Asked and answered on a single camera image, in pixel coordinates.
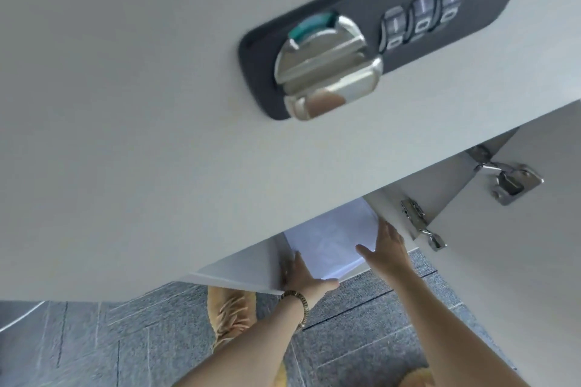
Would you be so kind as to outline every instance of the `gold bracelet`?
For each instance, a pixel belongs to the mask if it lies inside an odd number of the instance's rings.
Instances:
[[[296,292],[296,291],[286,291],[284,294],[281,295],[281,300],[284,297],[288,297],[289,295],[292,295],[293,297],[297,297],[300,302],[303,304],[303,309],[304,309],[304,316],[303,316],[303,320],[299,323],[299,325],[297,326],[297,331],[300,331],[302,329],[304,329],[304,327],[307,325],[307,318],[309,318],[309,303],[307,303],[307,299],[304,297],[304,295],[302,295],[300,292]]]

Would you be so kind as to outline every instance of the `person's hand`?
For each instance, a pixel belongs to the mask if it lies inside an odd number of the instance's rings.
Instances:
[[[307,265],[304,264],[300,252],[296,252],[294,260],[290,264],[286,289],[301,293],[307,299],[309,309],[312,309],[328,291],[338,287],[339,281],[336,278],[329,280],[313,278]]]
[[[367,265],[383,280],[392,280],[414,268],[411,264],[403,237],[393,225],[383,218],[379,218],[375,251],[370,251],[363,245],[357,245],[356,251],[363,257]]]

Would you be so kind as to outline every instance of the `stack of paper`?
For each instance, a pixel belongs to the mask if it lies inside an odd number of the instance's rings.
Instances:
[[[359,198],[288,229],[285,235],[313,277],[341,278],[363,263],[355,245],[375,249],[378,224],[375,212]]]

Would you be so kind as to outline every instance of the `person's right arm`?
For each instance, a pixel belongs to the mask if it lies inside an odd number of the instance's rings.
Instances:
[[[414,272],[403,238],[381,219],[375,251],[357,252],[399,296],[442,387],[528,387],[516,372],[432,294]]]

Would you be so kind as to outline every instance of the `white cabinet door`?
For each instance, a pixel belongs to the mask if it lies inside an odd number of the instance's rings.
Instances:
[[[544,184],[502,206],[480,172],[429,226],[447,248],[419,247],[532,386],[579,385],[581,104],[522,126],[493,160]]]

